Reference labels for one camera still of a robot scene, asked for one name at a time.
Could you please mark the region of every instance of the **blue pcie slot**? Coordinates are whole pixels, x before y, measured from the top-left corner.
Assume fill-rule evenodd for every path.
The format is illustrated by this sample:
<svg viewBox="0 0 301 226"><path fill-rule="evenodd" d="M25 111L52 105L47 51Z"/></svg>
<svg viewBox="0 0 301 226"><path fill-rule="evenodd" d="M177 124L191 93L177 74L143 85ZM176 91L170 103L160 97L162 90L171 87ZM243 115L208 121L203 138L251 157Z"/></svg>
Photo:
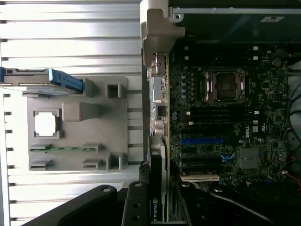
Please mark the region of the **blue pcie slot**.
<svg viewBox="0 0 301 226"><path fill-rule="evenodd" d="M222 144L224 139L222 138L188 138L180 139L181 145L204 145L204 144Z"/></svg>

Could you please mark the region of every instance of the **label sticker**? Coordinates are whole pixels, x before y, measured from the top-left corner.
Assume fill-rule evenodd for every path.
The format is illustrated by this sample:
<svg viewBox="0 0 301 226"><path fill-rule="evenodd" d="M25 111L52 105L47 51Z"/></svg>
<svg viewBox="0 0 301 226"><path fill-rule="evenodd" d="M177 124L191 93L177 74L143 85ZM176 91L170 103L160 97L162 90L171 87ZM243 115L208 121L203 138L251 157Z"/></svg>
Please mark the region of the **label sticker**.
<svg viewBox="0 0 301 226"><path fill-rule="evenodd" d="M285 18L285 16L267 16L263 18L260 22L279 22Z"/></svg>

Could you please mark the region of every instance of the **screw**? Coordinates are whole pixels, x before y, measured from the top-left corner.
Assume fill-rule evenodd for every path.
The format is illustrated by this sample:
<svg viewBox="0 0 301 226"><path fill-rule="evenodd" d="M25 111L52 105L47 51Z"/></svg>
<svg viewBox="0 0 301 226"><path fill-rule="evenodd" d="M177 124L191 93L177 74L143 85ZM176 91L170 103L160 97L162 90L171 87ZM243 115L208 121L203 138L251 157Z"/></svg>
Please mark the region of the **screw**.
<svg viewBox="0 0 301 226"><path fill-rule="evenodd" d="M189 183L187 183L187 182L184 182L184 183L182 183L182 186L183 186L183 187L189 187L189 186L190 186L190 184L189 184Z"/></svg>
<svg viewBox="0 0 301 226"><path fill-rule="evenodd" d="M222 192L222 189L220 187L217 187L215 189L213 189L215 192Z"/></svg>

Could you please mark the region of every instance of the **motherboard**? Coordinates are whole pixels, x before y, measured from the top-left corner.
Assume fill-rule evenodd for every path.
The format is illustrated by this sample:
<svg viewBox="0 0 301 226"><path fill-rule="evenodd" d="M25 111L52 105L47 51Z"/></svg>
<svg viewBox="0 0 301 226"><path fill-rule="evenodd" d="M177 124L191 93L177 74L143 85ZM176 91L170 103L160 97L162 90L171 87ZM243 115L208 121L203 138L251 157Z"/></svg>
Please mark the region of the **motherboard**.
<svg viewBox="0 0 301 226"><path fill-rule="evenodd" d="M168 110L181 176L234 186L283 178L289 57L280 45L175 44Z"/></svg>

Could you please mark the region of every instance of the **cpu socket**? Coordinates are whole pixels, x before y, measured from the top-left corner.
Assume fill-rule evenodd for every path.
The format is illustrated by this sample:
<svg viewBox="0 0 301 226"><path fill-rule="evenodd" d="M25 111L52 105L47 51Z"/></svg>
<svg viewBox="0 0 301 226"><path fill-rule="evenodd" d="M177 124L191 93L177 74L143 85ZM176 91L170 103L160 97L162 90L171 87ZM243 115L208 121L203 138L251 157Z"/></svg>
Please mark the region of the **cpu socket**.
<svg viewBox="0 0 301 226"><path fill-rule="evenodd" d="M243 102L245 100L245 78L247 73L236 70L214 69L203 72L206 77L205 102Z"/></svg>

